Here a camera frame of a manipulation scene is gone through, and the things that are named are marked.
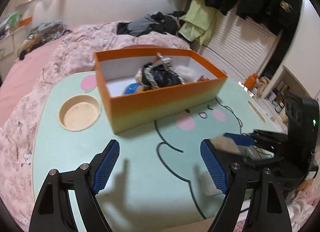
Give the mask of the pink floral duvet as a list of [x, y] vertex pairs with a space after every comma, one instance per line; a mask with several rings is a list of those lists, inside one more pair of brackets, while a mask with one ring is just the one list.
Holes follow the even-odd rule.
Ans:
[[43, 46], [48, 62], [37, 70], [31, 91], [18, 100], [12, 114], [1, 125], [1, 200], [23, 231], [29, 229], [34, 207], [31, 173], [35, 136], [51, 89], [69, 75], [91, 71], [95, 52], [131, 45], [190, 47], [172, 34], [151, 32], [141, 37], [119, 36], [116, 22], [82, 25]]

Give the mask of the mint cartoon lap table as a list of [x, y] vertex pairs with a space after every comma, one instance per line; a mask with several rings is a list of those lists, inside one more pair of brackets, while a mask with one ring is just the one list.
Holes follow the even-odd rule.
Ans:
[[216, 99], [158, 121], [114, 134], [102, 112], [88, 129], [70, 132], [59, 125], [59, 109], [84, 94], [86, 77], [65, 77], [49, 93], [34, 145], [33, 190], [39, 193], [50, 170], [75, 170], [116, 139], [119, 158], [97, 195], [114, 231], [207, 231], [224, 196], [200, 188], [199, 174], [207, 170], [201, 142], [226, 132], [275, 131], [255, 101], [227, 79]]

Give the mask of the orange storage box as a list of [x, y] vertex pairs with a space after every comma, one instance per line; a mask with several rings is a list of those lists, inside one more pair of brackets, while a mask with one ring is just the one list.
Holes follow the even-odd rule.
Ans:
[[[174, 66], [193, 69], [195, 82], [123, 95], [138, 70], [155, 62], [158, 54], [170, 58]], [[220, 69], [192, 50], [119, 49], [96, 52], [94, 59], [99, 94], [115, 134], [210, 101], [227, 79]], [[201, 76], [210, 80], [198, 82]]]

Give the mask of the light green garment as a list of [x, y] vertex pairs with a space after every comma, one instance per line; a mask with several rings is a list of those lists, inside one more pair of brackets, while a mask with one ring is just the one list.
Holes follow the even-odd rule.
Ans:
[[178, 32], [190, 42], [207, 46], [215, 32], [218, 14], [219, 10], [206, 6], [204, 0], [192, 0], [187, 13], [180, 17], [184, 24]]

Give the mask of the white fur pompom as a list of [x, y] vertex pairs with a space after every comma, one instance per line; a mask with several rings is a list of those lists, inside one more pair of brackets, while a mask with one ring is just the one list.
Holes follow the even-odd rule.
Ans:
[[195, 71], [187, 66], [179, 65], [174, 67], [174, 72], [177, 73], [183, 83], [195, 82]]

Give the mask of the grey patterned clothes pile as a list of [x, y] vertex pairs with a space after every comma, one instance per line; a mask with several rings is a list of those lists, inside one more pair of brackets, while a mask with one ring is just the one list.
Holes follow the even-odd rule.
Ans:
[[44, 43], [59, 39], [60, 37], [71, 33], [72, 31], [67, 29], [67, 26], [63, 21], [52, 21], [49, 23], [41, 23], [37, 27], [33, 28], [27, 39], [32, 39], [36, 35]]

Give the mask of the dark clothes pile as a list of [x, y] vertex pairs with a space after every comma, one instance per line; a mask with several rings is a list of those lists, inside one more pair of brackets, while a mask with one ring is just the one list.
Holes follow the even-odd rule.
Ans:
[[182, 20], [184, 15], [184, 11], [175, 11], [169, 14], [158, 12], [129, 23], [118, 23], [117, 34], [140, 37], [151, 32], [157, 32], [175, 36], [184, 24]]

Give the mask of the white sock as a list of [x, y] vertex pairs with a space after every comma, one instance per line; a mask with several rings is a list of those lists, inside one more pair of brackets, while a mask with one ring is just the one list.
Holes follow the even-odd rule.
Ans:
[[216, 188], [208, 171], [200, 172], [199, 182], [201, 190], [208, 196], [217, 195], [220, 190]]

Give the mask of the orange bottle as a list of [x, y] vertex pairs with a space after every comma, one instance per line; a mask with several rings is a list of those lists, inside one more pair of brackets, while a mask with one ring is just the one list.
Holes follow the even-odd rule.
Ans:
[[253, 73], [252, 75], [248, 76], [246, 81], [244, 82], [244, 86], [248, 88], [250, 91], [254, 89], [256, 82], [257, 82], [258, 75]]

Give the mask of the navy lace scrunchie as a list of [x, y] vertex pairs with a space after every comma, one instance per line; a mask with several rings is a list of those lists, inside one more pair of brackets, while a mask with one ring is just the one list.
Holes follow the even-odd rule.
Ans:
[[169, 67], [164, 64], [153, 66], [151, 63], [143, 66], [140, 83], [152, 90], [182, 84], [178, 74]]

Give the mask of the brown card box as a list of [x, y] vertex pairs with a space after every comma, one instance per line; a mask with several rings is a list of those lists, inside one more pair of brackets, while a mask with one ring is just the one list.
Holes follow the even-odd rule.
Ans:
[[201, 76], [199, 77], [199, 79], [197, 80], [198, 82], [204, 82], [204, 81], [209, 81], [210, 79], [207, 78], [206, 76]]

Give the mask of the brown bear plush blue cap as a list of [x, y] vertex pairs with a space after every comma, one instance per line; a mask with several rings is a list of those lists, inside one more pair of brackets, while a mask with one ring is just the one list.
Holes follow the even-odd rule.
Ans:
[[130, 84], [123, 92], [123, 95], [137, 94], [144, 91], [144, 87], [140, 83]]

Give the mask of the dark red pillow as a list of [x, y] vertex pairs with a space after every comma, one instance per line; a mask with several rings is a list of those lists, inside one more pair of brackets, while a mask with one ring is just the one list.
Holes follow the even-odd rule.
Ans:
[[142, 49], [142, 48], [163, 48], [163, 47], [164, 46], [144, 44], [144, 45], [130, 45], [130, 46], [123, 47], [121, 49]]

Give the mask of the white desk drawers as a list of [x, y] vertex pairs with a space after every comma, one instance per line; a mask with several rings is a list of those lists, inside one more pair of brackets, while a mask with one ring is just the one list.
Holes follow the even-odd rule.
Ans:
[[13, 53], [17, 54], [22, 43], [29, 35], [32, 27], [32, 21], [32, 17], [23, 19], [16, 30], [9, 32], [1, 39], [1, 59], [8, 55], [12, 55]]

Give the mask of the brown fur pompom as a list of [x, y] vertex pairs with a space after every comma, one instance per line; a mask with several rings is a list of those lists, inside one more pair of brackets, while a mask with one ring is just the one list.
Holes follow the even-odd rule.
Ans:
[[235, 144], [235, 142], [228, 137], [218, 136], [210, 140], [212, 145], [216, 150], [231, 153], [234, 155], [242, 155], [239, 146]]

